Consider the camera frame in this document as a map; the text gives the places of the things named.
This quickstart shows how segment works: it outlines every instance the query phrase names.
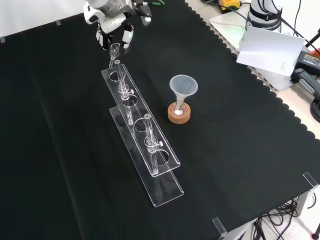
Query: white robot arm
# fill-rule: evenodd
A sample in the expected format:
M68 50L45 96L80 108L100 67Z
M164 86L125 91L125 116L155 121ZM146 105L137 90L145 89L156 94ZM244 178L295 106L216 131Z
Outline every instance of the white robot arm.
M253 26L279 32L281 14L282 8L276 0L252 0L246 28Z
M88 24L98 23L96 38L103 49L109 47L114 34L121 29L124 29L121 45L128 49L134 35L129 17L140 16L145 26L151 22L150 8L131 0L87 0L83 13Z

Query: yellow device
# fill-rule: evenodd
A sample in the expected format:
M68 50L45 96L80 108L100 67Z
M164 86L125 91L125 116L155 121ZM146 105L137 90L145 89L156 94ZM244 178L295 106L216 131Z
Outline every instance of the yellow device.
M219 0L219 4L232 8L233 10L238 10L241 7L241 2L239 0ZM219 8L223 14L230 12L230 10L225 7L219 6Z

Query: black tablecloth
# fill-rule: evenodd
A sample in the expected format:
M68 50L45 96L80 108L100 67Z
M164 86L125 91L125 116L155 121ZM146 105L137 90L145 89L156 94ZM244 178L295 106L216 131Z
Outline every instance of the black tablecloth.
M320 182L320 143L288 106L182 0L152 14L148 27L132 19L121 61L181 162L184 196L151 206L109 113L108 53L78 15L0 45L10 239L211 240L213 218L231 231L309 190L305 172ZM198 82L183 125L167 117L177 74Z

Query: clear acrylic test tube rack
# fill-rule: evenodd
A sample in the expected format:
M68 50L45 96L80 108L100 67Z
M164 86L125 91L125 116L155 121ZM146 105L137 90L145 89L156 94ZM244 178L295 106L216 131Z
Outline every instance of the clear acrylic test tube rack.
M180 162L125 65L114 63L102 71L117 105L110 113L153 206L158 207L184 194L173 173Z

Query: wooden base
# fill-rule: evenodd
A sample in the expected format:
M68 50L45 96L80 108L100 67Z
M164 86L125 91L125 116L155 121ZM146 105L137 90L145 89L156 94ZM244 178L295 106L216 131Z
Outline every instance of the wooden base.
M174 112L172 111L172 107L176 102L173 102L169 107L168 107L168 118L171 122L173 122L174 124L185 124L186 122L189 121L190 119L190 115L191 115L191 109L190 106L186 103L185 107L186 107L186 112L185 114L182 115L175 115Z

